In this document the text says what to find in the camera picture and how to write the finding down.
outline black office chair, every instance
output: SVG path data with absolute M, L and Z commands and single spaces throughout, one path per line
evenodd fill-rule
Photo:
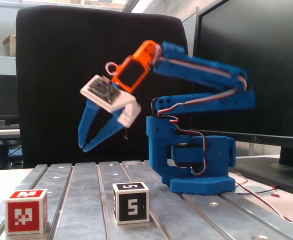
M 136 90 L 142 111 L 134 124 L 95 149 L 78 146 L 86 98 L 80 89 L 107 62 L 122 63 L 145 40 L 187 46 L 179 19 L 62 6 L 36 6 L 16 17 L 16 72 L 24 167 L 37 164 L 148 159 L 146 116 L 151 100 L 189 93 L 181 80 L 149 74 Z

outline white cabinet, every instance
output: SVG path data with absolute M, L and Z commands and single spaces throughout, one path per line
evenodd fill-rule
M 17 75 L 15 56 L 0 56 L 0 75 Z

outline aruco marker cube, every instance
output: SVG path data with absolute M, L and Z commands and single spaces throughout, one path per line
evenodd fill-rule
M 4 204 L 6 235 L 43 233 L 48 221 L 47 189 L 15 191 Z
M 149 189 L 143 182 L 113 183 L 116 225 L 149 222 Z

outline cardboard box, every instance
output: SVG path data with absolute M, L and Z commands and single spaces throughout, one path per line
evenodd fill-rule
M 3 46 L 5 46 L 8 43 L 10 44 L 10 46 L 9 46 L 10 57 L 15 57 L 16 56 L 16 36 L 9 35 L 2 41 Z

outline robotic arm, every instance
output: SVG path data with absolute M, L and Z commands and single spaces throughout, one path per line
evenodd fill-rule
M 109 71 L 111 65 L 115 72 Z M 174 115 L 253 108 L 255 95 L 248 90 L 247 74 L 238 67 L 186 56 L 181 46 L 169 42 L 160 46 L 145 41 L 122 65 L 107 63 L 111 81 L 96 75 L 82 88 L 88 101 L 78 128 L 79 146 L 89 151 L 121 128 L 130 127 L 140 113 L 133 92 L 151 69 L 209 86 L 218 93 L 162 96 L 152 101 L 152 116 L 146 119 L 150 166 L 175 193 L 234 191 L 235 182 L 228 177 L 228 167 L 234 166 L 236 159 L 234 139 L 180 129 Z M 175 166 L 168 165 L 168 158 Z

